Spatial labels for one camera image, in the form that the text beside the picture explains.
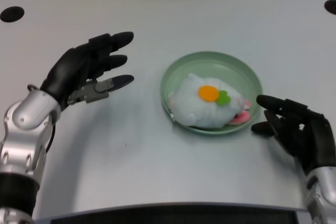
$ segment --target table surface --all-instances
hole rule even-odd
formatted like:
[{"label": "table surface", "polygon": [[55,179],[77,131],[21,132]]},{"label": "table surface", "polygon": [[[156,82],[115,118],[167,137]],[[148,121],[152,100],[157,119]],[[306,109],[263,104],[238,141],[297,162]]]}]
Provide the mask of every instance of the table surface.
[{"label": "table surface", "polygon": [[25,10],[0,22],[2,114],[67,49],[104,33],[135,34],[118,52],[128,63],[103,77],[135,81],[68,108],[57,123],[34,218],[170,202],[304,209],[294,161],[274,140],[249,127],[209,137],[173,126],[159,85],[179,57],[223,52],[247,63],[265,94],[307,104],[334,126],[336,16],[325,1],[0,0],[0,9]]}]

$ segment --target black fingertip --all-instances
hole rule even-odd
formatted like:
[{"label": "black fingertip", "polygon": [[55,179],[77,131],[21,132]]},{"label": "black fingertip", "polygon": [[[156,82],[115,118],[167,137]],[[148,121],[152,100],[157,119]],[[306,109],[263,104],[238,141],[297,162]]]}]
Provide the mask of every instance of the black fingertip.
[{"label": "black fingertip", "polygon": [[125,87],[126,85],[130,84],[132,81],[134,81],[134,77],[129,74],[113,77],[112,82],[114,84],[114,88],[112,89],[112,91]]},{"label": "black fingertip", "polygon": [[134,33],[131,31],[124,31],[123,33],[114,34],[111,36],[111,43],[113,45],[112,52],[122,48],[132,42]]},{"label": "black fingertip", "polygon": [[268,122],[261,122],[252,125],[251,130],[259,135],[273,136],[274,132]]},{"label": "black fingertip", "polygon": [[105,71],[111,70],[112,68],[117,68],[124,65],[127,62],[126,55],[111,55],[104,60],[104,65],[106,67]]},{"label": "black fingertip", "polygon": [[271,97],[269,95],[264,95],[264,94],[258,95],[256,100],[260,106],[264,107],[267,110],[272,110],[272,111],[275,111],[281,108],[284,102],[283,100],[279,98]]}]

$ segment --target robotic hand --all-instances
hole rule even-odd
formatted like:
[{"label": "robotic hand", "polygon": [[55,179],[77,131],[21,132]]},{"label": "robotic hand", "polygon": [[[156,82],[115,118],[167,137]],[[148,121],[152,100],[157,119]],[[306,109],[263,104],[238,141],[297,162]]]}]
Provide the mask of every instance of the robotic hand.
[{"label": "robotic hand", "polygon": [[61,111],[80,101],[89,103],[107,98],[109,92],[134,80],[130,75],[96,80],[105,71],[126,63],[127,56],[109,54],[132,39],[132,32],[104,34],[69,49],[53,66],[40,89],[29,85],[28,96],[7,110],[6,135],[0,142],[0,224],[33,223],[31,216],[46,152]]},{"label": "robotic hand", "polygon": [[267,122],[254,124],[251,130],[274,136],[297,159],[312,223],[336,223],[336,152],[328,120],[288,99],[259,95],[257,103],[266,109]]}]

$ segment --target black panel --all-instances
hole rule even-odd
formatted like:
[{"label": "black panel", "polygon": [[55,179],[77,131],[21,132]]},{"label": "black panel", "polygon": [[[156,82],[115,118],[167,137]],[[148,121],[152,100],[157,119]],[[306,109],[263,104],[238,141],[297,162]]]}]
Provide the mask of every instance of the black panel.
[{"label": "black panel", "polygon": [[297,224],[293,211],[250,207],[175,205],[119,209],[56,219],[52,224]]}]

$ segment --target black hole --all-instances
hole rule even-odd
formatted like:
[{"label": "black hole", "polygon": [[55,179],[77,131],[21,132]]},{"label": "black hole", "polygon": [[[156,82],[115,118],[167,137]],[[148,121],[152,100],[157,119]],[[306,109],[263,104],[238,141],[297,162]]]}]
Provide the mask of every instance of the black hole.
[{"label": "black hole", "polygon": [[0,14],[0,19],[3,22],[11,23],[18,21],[25,14],[25,10],[18,6],[12,6],[7,9],[4,9]]},{"label": "black hole", "polygon": [[336,0],[326,1],[324,7],[328,12],[336,15]]}]

